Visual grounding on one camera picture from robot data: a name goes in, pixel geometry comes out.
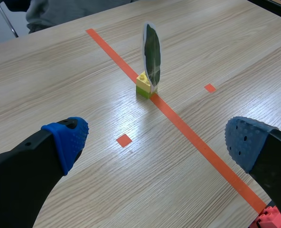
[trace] green lego brick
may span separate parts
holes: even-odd
[[[136,87],[136,93],[142,95],[143,97],[149,99],[156,91],[154,91],[152,94],[147,93],[145,90],[139,88],[138,86]]]

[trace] chair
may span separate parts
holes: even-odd
[[[28,8],[30,7],[31,0],[0,0],[0,4],[3,2],[11,12],[27,12]],[[17,38],[18,35],[1,6],[0,13],[2,14],[14,36]]]

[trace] red object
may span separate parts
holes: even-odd
[[[113,61],[136,83],[135,71],[94,31],[86,31],[92,39],[113,59]],[[266,204],[260,199],[247,184],[183,121],[180,116],[158,95],[153,94],[150,100],[163,114],[182,132],[182,134],[198,149],[198,151],[216,168],[216,170],[228,181],[229,184],[260,213]]]
[[[258,222],[261,228],[281,228],[281,213],[276,206],[268,207],[255,219],[250,228],[258,228]]]
[[[129,143],[132,142],[132,140],[126,135],[122,135],[121,137],[119,137],[117,140],[116,140],[122,147],[125,147],[127,146]]]
[[[204,88],[205,88],[206,90],[208,90],[208,92],[210,92],[210,93],[213,93],[213,92],[216,90],[216,89],[214,88],[214,86],[211,85],[211,84],[208,84],[208,85],[204,86]]]

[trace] small orange square marker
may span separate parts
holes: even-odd
[[[117,140],[116,140],[122,147],[125,147],[127,146],[129,143],[132,142],[132,140],[126,135],[122,135],[121,137],[119,137]]]
[[[208,92],[210,92],[210,93],[213,93],[213,92],[216,90],[216,89],[214,88],[214,86],[211,85],[210,83],[209,83],[208,85],[204,86],[204,88],[205,88],[206,90],[208,90]]]

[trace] orange tape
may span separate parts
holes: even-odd
[[[105,53],[110,56],[111,59],[120,67],[120,69],[125,72],[125,74],[136,83],[136,78],[138,77],[137,73],[122,59],[113,49],[107,44],[104,39],[102,39],[94,29],[89,29],[86,31],[93,40],[105,51]]]
[[[125,147],[127,145],[129,145],[132,140],[126,135],[122,135],[121,137],[119,137],[117,140],[116,140],[122,147]]]
[[[213,92],[216,90],[216,89],[214,88],[214,86],[211,85],[211,84],[208,84],[208,85],[204,86],[204,88],[205,88],[206,90],[208,90],[208,92],[210,92],[210,93],[213,93]]]
[[[114,62],[131,78],[136,81],[137,73],[93,30],[87,33],[114,60]],[[266,204],[245,184],[232,169],[176,114],[158,94],[152,95],[150,100],[163,114],[183,133],[183,135],[197,148],[197,150],[216,168],[229,184],[260,213]]]

